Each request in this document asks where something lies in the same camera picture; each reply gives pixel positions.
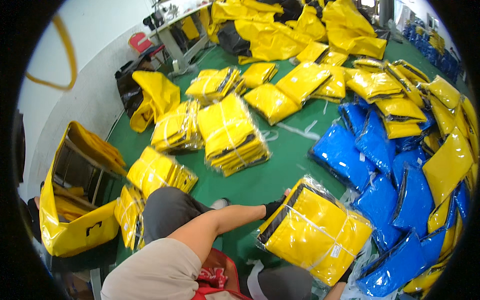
blue plastic bag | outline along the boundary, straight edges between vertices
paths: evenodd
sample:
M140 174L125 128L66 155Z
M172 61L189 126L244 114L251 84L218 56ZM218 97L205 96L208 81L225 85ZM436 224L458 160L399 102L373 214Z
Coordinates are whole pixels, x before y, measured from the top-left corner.
M352 203L352 206L375 225L373 240L383 253L395 246L402 234L400 230L390 225L398 194L390 180L382 174L378 174L372 184Z
M344 103L338 106L338 113L342 116L342 120L350 132L355 136L359 136L363 129L367 112L358 104Z
M360 136L355 140L357 149L373 162L377 168L390 177L395 157L395 142L389 140L382 121L370 110Z
M343 184L362 192L375 166L360 155L355 137L338 124L330 126L310 149L309 156L330 171Z
M412 229L390 251L363 267L356 283L366 295L385 297L415 278L425 265L420 240Z
M434 207L432 193L421 168L405 164L398 191L396 210L390 224L400 230L415 228L418 236L427 235L427 222Z
M417 146L417 148L414 148L410 151L400 152L395 156L392 164L392 172L393 184L397 191L400 188L400 184L402 183L403 179L404 162L412 166L421 167L425 161L425 154L420 146Z

white wall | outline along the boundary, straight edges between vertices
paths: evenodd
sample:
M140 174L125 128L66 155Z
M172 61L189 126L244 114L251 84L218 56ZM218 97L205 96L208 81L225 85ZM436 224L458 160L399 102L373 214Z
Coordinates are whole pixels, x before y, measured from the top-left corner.
M129 49L127 44L130 36L123 36L121 42L112 42L124 33L131 35L139 30L148 32L148 27L143 26L142 20L152 12L150 0L67 0L59 9L59 14L67 27L75 49L79 76L74 89L65 93L24 79L18 103L20 112L24 114L26 139L24 183L19 187L22 199L26 201L39 193L38 185L42 181L41 178L45 177L45 166L44 163L36 163L34 169L31 169L32 161L34 158L42 161L53 157L52 153L47 154L41 150L45 147L37 149L37 144L41 135L53 138L52 134L54 133L51 130L55 126L61 128L60 131L63 133L66 125L65 122L58 123L59 116L71 118L69 120L84 120L83 124L86 128L93 131L104 131L105 129L100 126L106 127L107 131L110 129L113 120L108 118L115 118L121 107L120 102L118 102L119 107L116 107L113 113L97 116L102 118L103 122L95 122L92 118L95 114L90 113L90 117L87 118L87 107L95 107L96 102L102 104L100 102L104 100L100 95L111 95L115 98L114 100L110 99L112 103L120 101L117 96L118 92L112 90L111 86L112 82L114 84L114 79L112 81L114 71L132 59L135 53ZM86 72L81 72L108 45L114 46L115 51L106 51L101 58L96 60L95 66ZM52 24L43 33L30 59L27 71L40 79L58 84L70 82L67 56ZM99 97L92 99L96 93L88 90L94 88L89 84L102 80L109 80L108 84L106 83L107 91L99 91L97 93ZM70 99L72 103L59 103L62 97ZM83 110L69 110L70 107ZM51 119L51 124L44 130L49 119Z

sticker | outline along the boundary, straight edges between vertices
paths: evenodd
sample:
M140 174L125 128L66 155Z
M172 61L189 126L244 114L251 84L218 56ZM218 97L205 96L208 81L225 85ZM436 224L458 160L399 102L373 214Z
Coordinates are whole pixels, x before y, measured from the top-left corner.
M340 255L340 246L338 245L333 246L333 250L330 256L333 258L338 258L339 255Z

yellow plastic bag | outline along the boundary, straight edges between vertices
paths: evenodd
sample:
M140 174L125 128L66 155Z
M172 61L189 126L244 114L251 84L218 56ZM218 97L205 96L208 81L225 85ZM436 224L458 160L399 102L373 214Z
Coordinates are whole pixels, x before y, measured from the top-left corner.
M410 81L417 81L420 83L430 83L430 79L428 78L425 73L417 69L414 65L408 63L407 61L404 60L396 60L392 62L396 68L402 72L402 74L405 75Z
M427 117L421 109L407 98L392 98L375 102L380 116L386 121L407 123L426 122Z
M271 253L333 286L370 237L372 226L305 176L259 231L258 240Z
M382 99L404 97L402 87L387 73L370 73L360 69L346 72L352 78L347 81L347 86L369 104Z
M421 134L421 129L416 123L387 122L383 120L387 131L388 139L398 139L407 136L417 136Z
M422 168L436 206L450 195L472 164L468 143L460 130L454 128L445 143Z
M407 94L407 96L410 98L410 100L413 101L413 103L415 103L419 108L425 107L425 104L423 103L423 100L420 96L420 91L410 80L408 80L407 77L405 77L404 74L402 74L396 68L396 66L386 62L384 69L390 76L392 76L392 78L394 78L398 82L405 94Z
M269 82L277 73L278 65L276 63L259 62L251 65L242 75L245 79L247 88L256 88L266 82Z
M305 5L297 20L295 30L308 34L314 41L321 41L326 38L326 29L317 17L317 10L313 6Z
M330 76L329 70L313 62L304 62L280 79L275 87L301 105L315 90L326 83Z
M113 239L118 233L118 223L113 215L115 202L87 212L78 206L72 206L68 198L55 194L52 182L53 167L67 136L86 155L98 159L98 163L111 170L123 170L117 163L121 159L117 149L102 141L94 133L85 130L79 123L73 121L69 124L45 178L39 209L42 242L50 255L60 257L70 257L92 249ZM72 221L60 222L60 212Z
M455 109L460 102L460 93L439 75L435 76L428 89L448 109Z
M301 109L301 105L269 83L249 91L243 98L251 107L260 112L270 126Z
M145 148L140 158L134 162L127 179L142 191L144 199L165 186L188 193L198 181L198 177L191 170L151 147Z
M341 67L320 65L330 72L330 77L313 95L312 98L325 99L333 103L340 103L345 98L345 79Z

shoe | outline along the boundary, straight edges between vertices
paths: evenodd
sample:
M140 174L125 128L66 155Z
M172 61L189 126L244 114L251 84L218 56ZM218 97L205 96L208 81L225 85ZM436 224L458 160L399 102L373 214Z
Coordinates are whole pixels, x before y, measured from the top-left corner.
M230 202L230 200L228 198L220 198L220 199L216 200L215 202L213 202L212 205L210 205L210 208L220 209L220 208L227 207L231 204L232 203Z

